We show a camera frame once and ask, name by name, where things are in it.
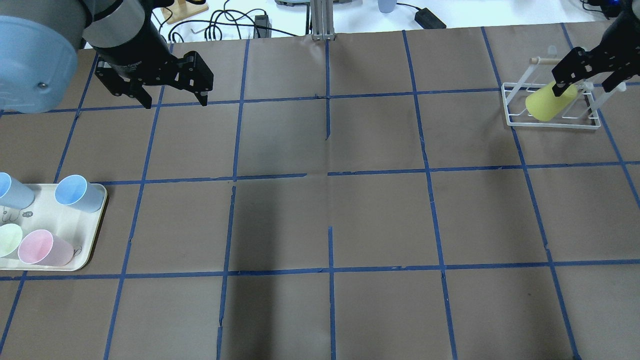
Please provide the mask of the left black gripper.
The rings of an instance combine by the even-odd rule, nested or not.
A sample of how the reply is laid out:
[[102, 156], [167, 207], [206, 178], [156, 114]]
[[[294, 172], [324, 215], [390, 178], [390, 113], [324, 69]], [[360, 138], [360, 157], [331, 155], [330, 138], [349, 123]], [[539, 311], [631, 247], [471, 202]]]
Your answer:
[[153, 98], [145, 87], [167, 85], [194, 94], [202, 107], [208, 105], [214, 74], [197, 51], [176, 57], [150, 20], [127, 20], [115, 30], [123, 39], [115, 39], [114, 45], [94, 43], [98, 54], [94, 73], [112, 95], [126, 95], [151, 109]]

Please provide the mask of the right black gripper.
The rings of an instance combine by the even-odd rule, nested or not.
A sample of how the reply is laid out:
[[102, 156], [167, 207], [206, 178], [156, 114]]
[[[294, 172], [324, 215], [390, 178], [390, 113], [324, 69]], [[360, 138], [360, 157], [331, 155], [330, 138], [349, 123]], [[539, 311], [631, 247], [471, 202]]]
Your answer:
[[606, 93], [639, 74], [638, 10], [621, 10], [591, 50], [572, 48], [551, 70], [555, 81], [551, 90], [559, 98], [570, 85], [601, 73], [610, 73], [601, 82]]

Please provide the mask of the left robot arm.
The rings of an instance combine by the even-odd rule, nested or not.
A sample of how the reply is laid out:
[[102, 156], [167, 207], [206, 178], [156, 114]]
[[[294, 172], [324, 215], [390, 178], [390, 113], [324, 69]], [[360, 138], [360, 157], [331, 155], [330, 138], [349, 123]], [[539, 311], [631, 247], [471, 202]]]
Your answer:
[[205, 106], [214, 74], [197, 51], [178, 58], [153, 25], [171, 0], [3, 0], [0, 16], [2, 110], [55, 109], [78, 68], [78, 50], [97, 53], [94, 74], [116, 97], [150, 109], [148, 86], [167, 85]]

